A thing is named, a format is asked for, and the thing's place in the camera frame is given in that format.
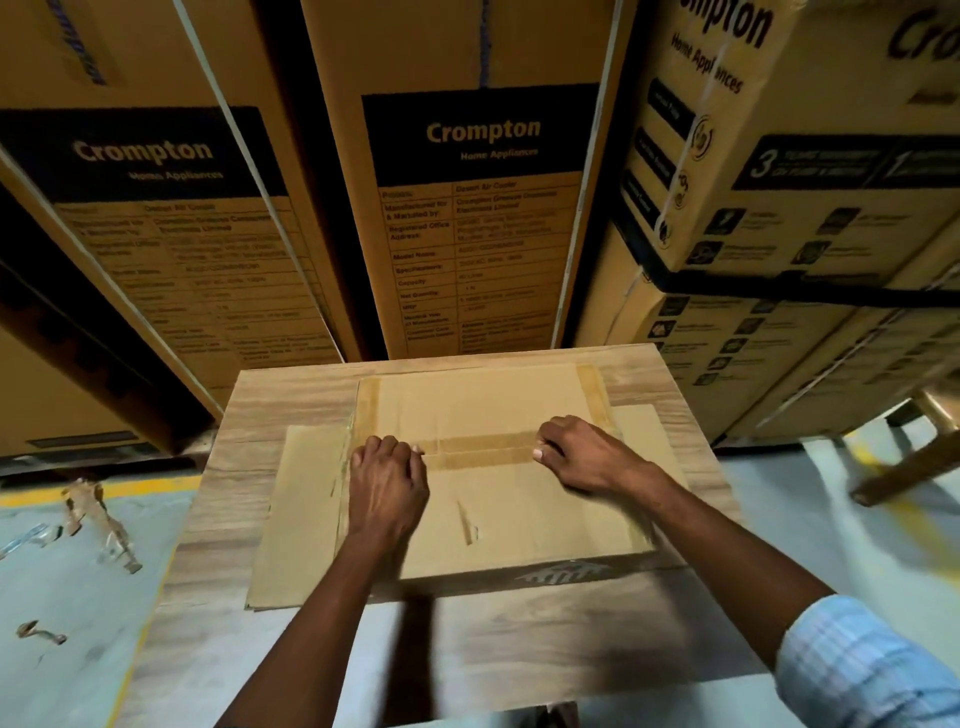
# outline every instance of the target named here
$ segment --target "fingers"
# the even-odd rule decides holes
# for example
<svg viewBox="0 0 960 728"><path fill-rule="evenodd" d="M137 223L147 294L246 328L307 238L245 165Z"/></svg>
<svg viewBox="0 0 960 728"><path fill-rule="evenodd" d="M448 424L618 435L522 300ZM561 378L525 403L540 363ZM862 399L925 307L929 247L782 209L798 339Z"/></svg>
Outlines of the fingers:
<svg viewBox="0 0 960 728"><path fill-rule="evenodd" d="M423 462L423 452L417 445L414 445L410 453L410 479L413 481L414 488L429 490L426 484L426 463Z"/></svg>
<svg viewBox="0 0 960 728"><path fill-rule="evenodd" d="M352 470L356 470L363 465L364 451L365 448L362 445L353 451L353 455L350 456L350 468Z"/></svg>
<svg viewBox="0 0 960 728"><path fill-rule="evenodd" d="M390 457L394 453L394 448L396 447L396 437L393 435L387 435L380 441L380 453Z"/></svg>
<svg viewBox="0 0 960 728"><path fill-rule="evenodd" d="M541 465L545 465L547 468L553 471L555 476L557 476L560 480L563 480L560 476L560 473L566 465L566 458L564 458L552 445L549 443L543 443L535 448L534 460Z"/></svg>
<svg viewBox="0 0 960 728"><path fill-rule="evenodd" d="M380 447L380 438L376 435L371 435L367 438L367 442L363 447L363 460L366 460L368 457L371 457L377 449Z"/></svg>
<svg viewBox="0 0 960 728"><path fill-rule="evenodd" d="M562 447L563 444L561 441L564 438L564 426L555 422L559 419L559 417L555 417L550 420L550 422L543 423L540 429L537 430L537 437L544 442L557 443Z"/></svg>
<svg viewBox="0 0 960 728"><path fill-rule="evenodd" d="M407 463L410 461L410 446L406 443L397 443L394 451L391 453L391 457L406 468Z"/></svg>

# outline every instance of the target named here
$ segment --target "hand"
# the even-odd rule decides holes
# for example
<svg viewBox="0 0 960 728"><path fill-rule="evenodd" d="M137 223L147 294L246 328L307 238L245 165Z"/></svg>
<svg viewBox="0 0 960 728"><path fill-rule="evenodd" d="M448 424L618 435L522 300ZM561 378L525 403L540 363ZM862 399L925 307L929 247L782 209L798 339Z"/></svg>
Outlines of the hand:
<svg viewBox="0 0 960 728"><path fill-rule="evenodd" d="M672 482L663 469L596 425L567 415L540 426L534 459L569 488L604 495L641 495L644 486Z"/></svg>
<svg viewBox="0 0 960 728"><path fill-rule="evenodd" d="M417 527L429 495L420 448L371 436L350 457L348 533L382 539L392 551Z"/></svg>

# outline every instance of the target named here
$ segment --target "forearm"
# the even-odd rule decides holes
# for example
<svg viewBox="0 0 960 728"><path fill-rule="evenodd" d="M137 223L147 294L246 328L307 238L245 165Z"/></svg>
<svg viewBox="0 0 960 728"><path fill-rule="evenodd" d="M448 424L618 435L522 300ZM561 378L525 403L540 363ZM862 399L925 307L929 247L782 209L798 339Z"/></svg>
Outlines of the forearm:
<svg viewBox="0 0 960 728"><path fill-rule="evenodd" d="M833 590L669 477L626 490L697 572L754 652L773 669L783 634Z"/></svg>
<svg viewBox="0 0 960 728"><path fill-rule="evenodd" d="M347 537L218 727L327 728L333 723L357 624L384 550L377 539Z"/></svg>

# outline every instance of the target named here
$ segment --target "black strap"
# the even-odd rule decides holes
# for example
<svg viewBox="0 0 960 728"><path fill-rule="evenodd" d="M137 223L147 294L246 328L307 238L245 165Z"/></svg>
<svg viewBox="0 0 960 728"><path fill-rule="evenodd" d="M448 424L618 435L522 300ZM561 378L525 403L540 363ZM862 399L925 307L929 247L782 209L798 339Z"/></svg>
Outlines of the black strap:
<svg viewBox="0 0 960 728"><path fill-rule="evenodd" d="M706 271L671 271L643 234L627 203L619 195L611 205L611 222L643 266L650 281L663 293L689 296L734 296L765 301L839 303L870 308L960 308L960 291L900 290L866 285L843 285L802 279L803 273L763 276L724 276Z"/></svg>

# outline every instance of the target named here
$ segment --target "cardboard sheet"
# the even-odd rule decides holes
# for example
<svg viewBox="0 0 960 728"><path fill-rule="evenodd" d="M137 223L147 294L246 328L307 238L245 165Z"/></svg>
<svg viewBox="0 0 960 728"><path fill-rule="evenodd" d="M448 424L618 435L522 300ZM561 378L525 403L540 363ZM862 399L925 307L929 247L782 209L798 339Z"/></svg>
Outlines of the cardboard sheet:
<svg viewBox="0 0 960 728"><path fill-rule="evenodd" d="M533 461L537 427L557 413L622 431L628 445L683 482L654 407L611 411L593 367L374 377L361 382L350 435L288 430L248 606L296 606L310 594L347 528L344 442L353 447L369 434L393 433L427 452L431 496L400 587L457 594L557 583L557 570L565 583L642 569L654 551L646 523L566 491ZM465 466L465 457L495 464ZM392 597L390 585L379 586L377 598Z"/></svg>

